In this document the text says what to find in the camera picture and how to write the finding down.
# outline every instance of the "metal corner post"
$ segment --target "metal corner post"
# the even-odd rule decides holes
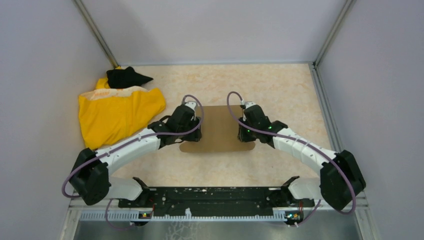
[[[118,67],[117,60],[115,59],[114,55],[112,54],[111,49],[106,44],[105,39],[103,38],[102,34],[100,33],[99,29],[97,28],[97,25],[95,24],[93,18],[91,17],[89,11],[87,10],[86,6],[84,5],[82,0],[72,0],[75,6],[78,8],[79,12],[81,13],[82,17],[84,18],[85,22],[88,25],[88,28],[93,33],[95,39],[97,40],[98,44],[100,45],[101,49],[103,49],[104,54],[106,54],[107,59],[109,59],[110,64],[114,68]]]
[[[343,143],[339,134],[339,130],[336,125],[336,121],[333,117],[333,112],[331,110],[330,102],[326,93],[326,89],[323,83],[322,75],[320,73],[320,64],[322,63],[326,53],[330,49],[332,43],[334,42],[337,33],[340,31],[343,22],[345,21],[348,13],[351,11],[355,4],[356,0],[346,0],[343,8],[338,15],[336,22],[334,23],[330,33],[327,36],[327,39],[324,42],[324,45],[321,47],[316,60],[309,64],[310,74],[312,76],[312,81],[315,86],[316,95],[318,97],[319,106],[322,111],[322,116],[324,118],[325,128],[328,133],[328,138],[333,150],[339,152],[343,149]],[[357,209],[355,211],[356,223],[358,231],[363,240],[379,240],[381,239],[378,229],[376,227],[374,218],[372,216],[371,210],[368,209]]]
[[[69,209],[66,213],[65,222],[59,240],[73,240],[77,232],[78,222],[81,218],[81,210]]]
[[[319,50],[318,56],[316,57],[316,60],[314,62],[315,67],[318,67],[320,65],[321,61],[323,60],[323,57],[326,55],[329,47],[333,43],[337,33],[339,32],[341,26],[343,25],[343,22],[345,21],[346,16],[355,5],[355,2],[356,0],[346,0],[346,2],[344,3],[343,8],[341,9],[337,17],[337,20],[332,26],[331,31],[329,32],[324,42],[324,45],[322,45],[321,49]]]

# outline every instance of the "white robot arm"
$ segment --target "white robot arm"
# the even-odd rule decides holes
[[[296,134],[286,124],[270,122],[256,103],[241,103],[243,117],[238,119],[240,141],[259,139],[261,143],[291,154],[318,175],[315,178],[292,178],[286,187],[293,199],[325,200],[340,211],[366,187],[358,164],[350,152],[344,150],[337,153],[320,147]]]
[[[171,116],[165,116],[149,124],[147,128],[127,139],[96,151],[89,148],[82,150],[71,174],[62,186],[63,195],[74,197],[65,193],[65,184],[69,181],[79,193],[76,197],[81,197],[89,206],[103,199],[134,201],[140,198],[143,190],[148,189],[141,180],[111,175],[145,154],[178,143],[176,142],[178,139],[198,142],[202,137],[200,128],[202,118],[196,117],[197,106],[194,101],[184,102]]]

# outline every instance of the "white enclosure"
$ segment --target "white enclosure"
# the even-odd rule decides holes
[[[0,239],[55,240],[72,220],[60,187],[93,80],[117,65],[218,63],[308,63],[331,145],[367,182],[346,224],[365,240],[423,236],[422,0],[5,0],[0,33]]]

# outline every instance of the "black cloth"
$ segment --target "black cloth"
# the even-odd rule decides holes
[[[149,76],[141,75],[134,68],[113,69],[106,72],[107,83],[111,89],[126,89],[132,86],[141,86],[153,80]]]

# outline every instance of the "black bracket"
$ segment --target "black bracket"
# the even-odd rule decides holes
[[[133,177],[142,188],[141,194],[135,200],[119,199],[120,208],[151,208],[153,206],[153,193],[150,188],[138,177]]]
[[[299,176],[293,176],[289,180],[287,180],[280,188],[280,191],[273,191],[270,196],[270,200],[276,206],[285,206],[285,207],[296,207],[299,206],[299,203],[302,201],[303,205],[306,206],[314,206],[315,202],[311,199],[295,199],[292,193],[289,190],[290,184],[298,179]]]
[[[341,168],[353,187],[355,196],[367,186],[355,157],[349,151],[343,150],[336,153],[333,161]],[[334,209],[341,211],[352,201],[352,195],[348,185],[340,173],[331,163],[323,163],[320,170],[321,195],[324,200]]]
[[[76,158],[72,171],[83,163],[96,157],[96,153],[90,148],[82,150]],[[71,177],[69,183],[88,206],[100,202],[109,192],[109,170],[107,163],[100,160],[88,164]]]

